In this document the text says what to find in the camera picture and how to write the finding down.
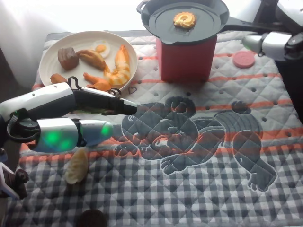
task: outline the checkered pattern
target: checkered pattern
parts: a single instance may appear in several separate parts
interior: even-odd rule
[[[64,35],[49,36],[53,40],[48,40],[45,48]],[[104,148],[95,148],[89,154],[87,178],[77,185],[67,185],[62,177],[70,154],[45,156],[26,151],[21,154],[19,168],[29,173],[28,196],[22,201],[9,201],[5,226],[72,227],[88,209],[103,211],[113,227],[302,226],[302,125],[281,78],[275,76],[277,69],[272,60],[256,56],[254,67],[239,70],[230,56],[223,54],[243,50],[243,35],[219,35],[210,82],[203,87],[192,86],[189,90],[187,86],[145,83],[160,77],[155,70],[157,60],[143,60],[135,75],[137,82],[124,96],[140,104],[164,103],[172,96],[189,97],[197,109],[194,119],[213,117],[220,106],[228,108],[234,101],[249,103],[251,114],[263,128],[261,160],[277,175],[266,192],[248,187],[252,175],[239,165],[229,146],[219,147],[207,162],[171,175],[164,174],[160,160],[117,157],[112,150],[101,152]],[[125,39],[139,56],[155,55],[154,37],[133,34]],[[89,113],[69,116],[109,120],[117,125],[124,118]]]

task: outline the bear illustration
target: bear illustration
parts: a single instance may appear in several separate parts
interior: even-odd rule
[[[275,181],[276,171],[260,158],[262,127],[244,102],[213,117],[194,118],[195,104],[188,98],[170,97],[163,103],[147,103],[135,115],[114,126],[119,142],[115,155],[161,159],[167,175],[189,166],[202,165],[218,147],[231,148],[233,157],[249,173],[248,187],[265,192]]]

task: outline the frying pan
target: frying pan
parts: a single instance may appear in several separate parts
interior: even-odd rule
[[[283,25],[250,23],[230,17],[221,0],[144,0],[137,11],[145,28],[164,44],[195,44],[228,30],[289,32]],[[195,15],[196,24],[192,29],[174,26],[173,18],[181,12]]]

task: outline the quilted mat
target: quilted mat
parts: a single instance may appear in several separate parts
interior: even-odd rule
[[[89,150],[83,183],[63,179],[72,152],[21,152],[28,196],[9,201],[7,227],[72,227],[99,209],[111,227],[303,225],[303,127],[274,62],[255,55],[240,70],[243,32],[220,34],[206,83],[161,81],[155,38],[118,33],[136,49],[138,71],[123,96],[132,116],[72,113],[112,122],[111,139]],[[50,34],[45,49],[68,35]],[[41,87],[39,77],[34,89]]]

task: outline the red box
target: red box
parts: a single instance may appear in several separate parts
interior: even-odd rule
[[[197,45],[166,45],[156,40],[161,79],[171,83],[207,81],[217,36]]]

